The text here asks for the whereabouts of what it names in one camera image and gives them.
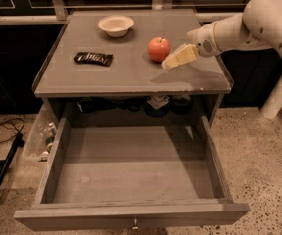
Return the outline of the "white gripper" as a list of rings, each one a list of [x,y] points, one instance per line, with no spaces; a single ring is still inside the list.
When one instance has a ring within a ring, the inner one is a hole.
[[[164,70],[171,70],[181,65],[191,63],[200,55],[202,57],[216,56],[221,53],[215,39],[216,23],[208,23],[200,28],[187,32],[188,38],[194,44],[183,44],[162,61]]]

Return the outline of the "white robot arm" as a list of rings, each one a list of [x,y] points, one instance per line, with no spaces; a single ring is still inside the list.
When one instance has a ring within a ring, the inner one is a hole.
[[[250,0],[242,13],[201,26],[187,33],[184,44],[163,61],[166,70],[230,50],[274,49],[282,59],[282,0]],[[282,108],[282,75],[261,108],[273,119]],[[239,226],[230,235],[282,235],[282,222],[264,217]]]

